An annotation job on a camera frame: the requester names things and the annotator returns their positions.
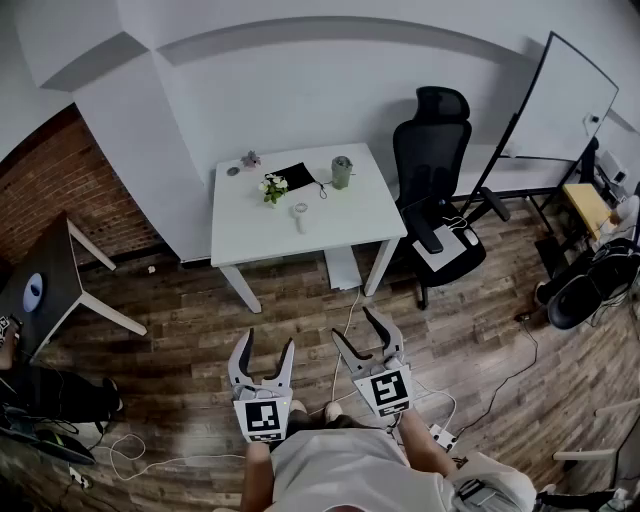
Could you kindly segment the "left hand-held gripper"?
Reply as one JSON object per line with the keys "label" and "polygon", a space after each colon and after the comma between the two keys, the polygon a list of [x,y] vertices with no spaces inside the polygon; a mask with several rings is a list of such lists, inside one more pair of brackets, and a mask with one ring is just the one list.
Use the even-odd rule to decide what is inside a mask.
{"label": "left hand-held gripper", "polygon": [[295,343],[292,338],[287,341],[275,373],[256,385],[248,371],[253,342],[254,329],[250,328],[236,343],[228,361],[238,424],[248,443],[283,441],[293,396],[290,382]]}

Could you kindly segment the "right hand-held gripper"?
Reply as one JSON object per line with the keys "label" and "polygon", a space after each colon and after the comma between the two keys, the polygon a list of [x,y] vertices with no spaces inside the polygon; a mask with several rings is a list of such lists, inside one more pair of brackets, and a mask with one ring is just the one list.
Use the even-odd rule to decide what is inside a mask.
{"label": "right hand-held gripper", "polygon": [[383,362],[373,364],[372,354],[357,351],[335,328],[331,330],[331,336],[351,372],[356,389],[372,413],[377,418],[385,418],[412,407],[411,369],[403,356],[394,354],[403,352],[404,338],[400,329],[375,309],[364,306],[363,311],[382,342],[383,355],[387,357]]}

